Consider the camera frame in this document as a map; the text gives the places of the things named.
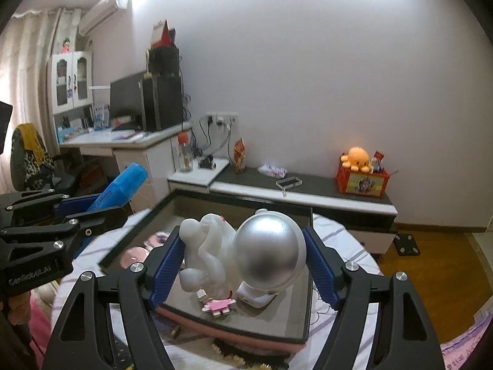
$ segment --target metal screw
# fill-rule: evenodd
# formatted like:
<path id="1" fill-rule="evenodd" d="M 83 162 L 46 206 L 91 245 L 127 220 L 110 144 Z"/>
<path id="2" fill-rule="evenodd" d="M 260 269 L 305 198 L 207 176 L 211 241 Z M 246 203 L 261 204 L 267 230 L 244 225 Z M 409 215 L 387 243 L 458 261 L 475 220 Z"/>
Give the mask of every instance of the metal screw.
<path id="1" fill-rule="evenodd" d="M 397 271 L 395 273 L 395 278 L 397 278 L 399 281 L 406 281 L 407 274 L 404 271 Z"/>
<path id="2" fill-rule="evenodd" d="M 90 271 L 85 271 L 80 274 L 81 281 L 89 281 L 92 278 L 92 273 Z"/>
<path id="3" fill-rule="evenodd" d="M 357 271 L 359 268 L 359 264 L 355 261 L 346 261 L 346 264 L 344 266 L 349 271 Z"/>
<path id="4" fill-rule="evenodd" d="M 144 270 L 144 265 L 142 263 L 134 263 L 130 266 L 130 271 L 132 271 L 132 273 L 138 273 L 142 270 Z"/>

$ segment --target white figurine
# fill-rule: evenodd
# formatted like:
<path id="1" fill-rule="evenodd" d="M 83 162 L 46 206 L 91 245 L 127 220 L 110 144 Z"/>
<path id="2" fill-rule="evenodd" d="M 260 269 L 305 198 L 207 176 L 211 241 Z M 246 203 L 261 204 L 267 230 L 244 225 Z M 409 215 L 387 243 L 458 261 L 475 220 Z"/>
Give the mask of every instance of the white figurine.
<path id="1" fill-rule="evenodd" d="M 189 218 L 180 226 L 186 269 L 179 274 L 185 292 L 203 289 L 212 299 L 239 298 L 263 307 L 292 285 L 306 262 L 298 224 L 280 212 L 257 210 L 236 232 L 221 216 Z"/>
<path id="2" fill-rule="evenodd" d="M 188 218 L 181 223 L 186 269 L 180 272 L 185 292 L 203 289 L 213 299 L 227 299 L 242 283 L 230 254 L 235 229 L 223 217 L 207 214 L 200 222 Z"/>

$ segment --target blue bottle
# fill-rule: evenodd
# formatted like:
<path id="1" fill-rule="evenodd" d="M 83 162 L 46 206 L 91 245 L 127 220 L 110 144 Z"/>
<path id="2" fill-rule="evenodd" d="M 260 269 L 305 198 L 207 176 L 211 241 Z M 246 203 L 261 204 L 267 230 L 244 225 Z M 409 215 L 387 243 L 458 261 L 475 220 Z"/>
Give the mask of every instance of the blue bottle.
<path id="1" fill-rule="evenodd" d="M 135 195 L 135 192 L 147 179 L 147 171 L 137 163 L 130 164 L 124 172 L 108 185 L 87 211 L 103 208 L 125 206 Z"/>

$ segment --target wall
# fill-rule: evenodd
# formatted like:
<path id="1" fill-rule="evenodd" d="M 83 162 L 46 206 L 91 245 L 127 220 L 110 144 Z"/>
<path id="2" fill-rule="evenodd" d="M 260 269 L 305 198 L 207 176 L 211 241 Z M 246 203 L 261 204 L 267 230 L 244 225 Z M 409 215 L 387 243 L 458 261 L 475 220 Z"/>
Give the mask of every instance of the wall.
<path id="1" fill-rule="evenodd" d="M 95 84 L 144 69 L 166 18 L 191 111 L 238 111 L 250 166 L 378 149 L 399 221 L 487 226 L 493 48 L 462 0 L 133 0 L 92 36 Z"/>

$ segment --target air conditioner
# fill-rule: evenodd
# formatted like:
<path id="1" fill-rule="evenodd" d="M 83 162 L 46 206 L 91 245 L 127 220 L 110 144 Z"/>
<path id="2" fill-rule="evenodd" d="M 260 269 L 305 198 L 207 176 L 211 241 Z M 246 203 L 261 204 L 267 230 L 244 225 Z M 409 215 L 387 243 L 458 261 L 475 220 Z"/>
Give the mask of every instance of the air conditioner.
<path id="1" fill-rule="evenodd" d="M 82 17 L 79 23 L 79 33 L 87 36 L 114 13 L 126 10 L 127 7 L 128 0 L 101 0 Z"/>

